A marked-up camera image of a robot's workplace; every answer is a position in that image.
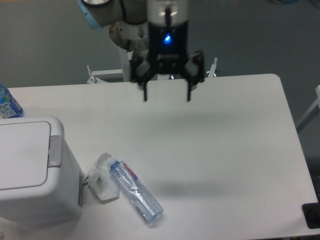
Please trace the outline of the silver blue-capped robot arm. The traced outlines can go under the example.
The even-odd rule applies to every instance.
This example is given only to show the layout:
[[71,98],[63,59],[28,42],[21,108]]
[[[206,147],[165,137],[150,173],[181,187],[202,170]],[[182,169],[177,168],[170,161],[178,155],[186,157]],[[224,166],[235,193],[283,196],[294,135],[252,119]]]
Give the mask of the silver blue-capped robot arm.
[[127,81],[148,99],[147,84],[156,75],[179,75],[187,82],[187,100],[205,80],[201,50],[188,53],[187,0],[80,0],[79,8],[92,29],[109,27],[114,43],[126,50]]

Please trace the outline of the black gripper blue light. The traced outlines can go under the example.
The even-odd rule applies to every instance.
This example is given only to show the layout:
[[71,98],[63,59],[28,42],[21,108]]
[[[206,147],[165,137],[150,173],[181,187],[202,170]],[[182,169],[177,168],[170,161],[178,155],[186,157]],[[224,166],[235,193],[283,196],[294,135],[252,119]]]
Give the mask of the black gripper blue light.
[[130,81],[137,83],[143,91],[143,101],[148,100],[147,84],[158,73],[178,74],[183,69],[187,82],[187,101],[191,101],[192,91],[205,81],[205,56],[202,50],[188,55],[189,22],[161,26],[148,22],[149,51],[147,68],[141,65],[146,60],[139,51],[133,51],[130,60]]

